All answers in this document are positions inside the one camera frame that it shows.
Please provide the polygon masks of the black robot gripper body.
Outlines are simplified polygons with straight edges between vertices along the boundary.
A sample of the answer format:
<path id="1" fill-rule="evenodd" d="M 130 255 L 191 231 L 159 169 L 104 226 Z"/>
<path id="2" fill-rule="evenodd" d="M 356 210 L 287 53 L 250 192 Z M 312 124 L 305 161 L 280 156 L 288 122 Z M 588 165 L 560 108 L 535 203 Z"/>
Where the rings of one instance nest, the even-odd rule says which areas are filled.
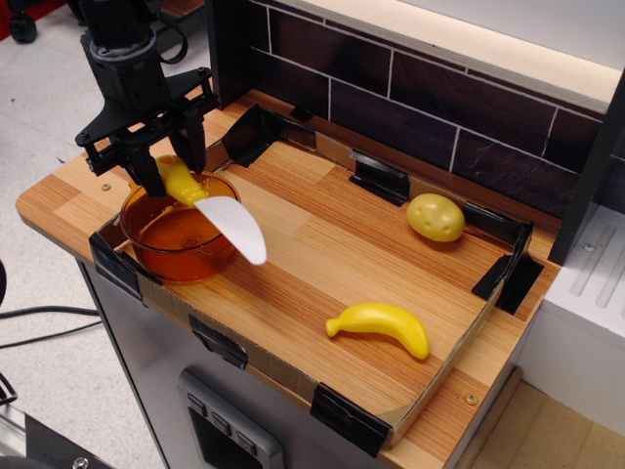
<path id="1" fill-rule="evenodd" d="M 76 144 L 87 152 L 87 163 L 98 176 L 116 166 L 125 169 L 125 149 L 150 148 L 169 140 L 176 115 L 196 109 L 204 120 L 219 105 L 210 85 L 210 68 L 164 75 L 153 33 L 122 49 L 99 46 L 90 33 L 83 34 L 80 43 L 104 107 L 78 133 Z"/>

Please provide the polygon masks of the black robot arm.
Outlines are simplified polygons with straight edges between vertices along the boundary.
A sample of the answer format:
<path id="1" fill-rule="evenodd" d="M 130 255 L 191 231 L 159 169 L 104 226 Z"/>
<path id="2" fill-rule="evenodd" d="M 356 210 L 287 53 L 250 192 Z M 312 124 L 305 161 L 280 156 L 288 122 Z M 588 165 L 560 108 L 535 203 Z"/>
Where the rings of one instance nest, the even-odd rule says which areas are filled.
<path id="1" fill-rule="evenodd" d="M 119 166 L 151 196 L 166 193 L 153 145 L 169 140 L 187 167 L 206 164 L 204 116 L 219 104 L 207 67 L 165 76 L 152 25 L 158 1 L 81 1 L 80 43 L 104 98 L 99 115 L 75 138 L 96 175 Z"/>

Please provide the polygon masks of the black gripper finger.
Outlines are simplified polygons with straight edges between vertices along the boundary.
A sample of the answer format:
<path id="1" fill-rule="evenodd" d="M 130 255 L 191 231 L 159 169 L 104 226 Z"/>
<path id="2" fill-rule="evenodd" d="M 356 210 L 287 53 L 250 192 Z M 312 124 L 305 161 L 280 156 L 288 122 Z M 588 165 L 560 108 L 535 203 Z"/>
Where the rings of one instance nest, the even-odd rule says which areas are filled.
<path id="1" fill-rule="evenodd" d="M 122 152 L 125 169 L 135 184 L 143 187 L 152 197 L 166 195 L 155 159 L 149 147 L 133 147 Z"/>
<path id="2" fill-rule="evenodd" d="M 175 116 L 172 126 L 173 133 L 169 140 L 175 155 L 186 163 L 189 170 L 202 173 L 206 165 L 203 114 L 196 109 L 188 109 Z"/>

